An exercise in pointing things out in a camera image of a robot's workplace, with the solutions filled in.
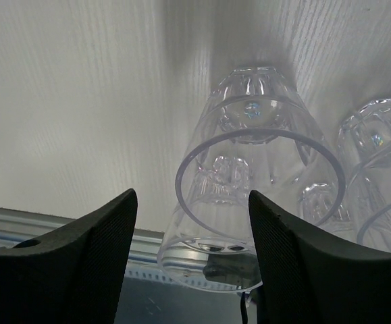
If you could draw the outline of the clear plastic cup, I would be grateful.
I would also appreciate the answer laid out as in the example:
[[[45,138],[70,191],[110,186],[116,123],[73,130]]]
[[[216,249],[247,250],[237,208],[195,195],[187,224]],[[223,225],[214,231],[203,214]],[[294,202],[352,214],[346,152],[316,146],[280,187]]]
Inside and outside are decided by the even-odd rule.
[[[343,121],[338,157],[353,240],[391,252],[391,99],[372,101]]]
[[[324,136],[274,67],[234,70],[207,99],[188,149],[192,170],[302,173],[325,163]]]
[[[288,130],[214,136],[187,153],[175,180],[178,204],[157,260],[174,281],[209,292],[262,284],[249,217],[254,190],[313,225],[342,202],[344,172],[321,142]]]

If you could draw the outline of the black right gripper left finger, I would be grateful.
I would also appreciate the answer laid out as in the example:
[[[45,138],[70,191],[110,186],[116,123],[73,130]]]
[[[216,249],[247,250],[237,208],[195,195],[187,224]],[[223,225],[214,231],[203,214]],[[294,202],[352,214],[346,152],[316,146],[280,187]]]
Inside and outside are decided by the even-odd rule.
[[[0,248],[0,323],[113,323],[137,207],[129,189],[47,234]]]

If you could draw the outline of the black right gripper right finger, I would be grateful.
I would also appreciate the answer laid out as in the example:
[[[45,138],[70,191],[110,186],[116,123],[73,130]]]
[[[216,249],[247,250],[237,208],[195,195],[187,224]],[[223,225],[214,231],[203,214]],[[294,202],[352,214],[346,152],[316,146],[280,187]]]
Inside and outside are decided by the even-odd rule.
[[[256,190],[249,216],[259,323],[391,323],[391,253],[330,234]]]

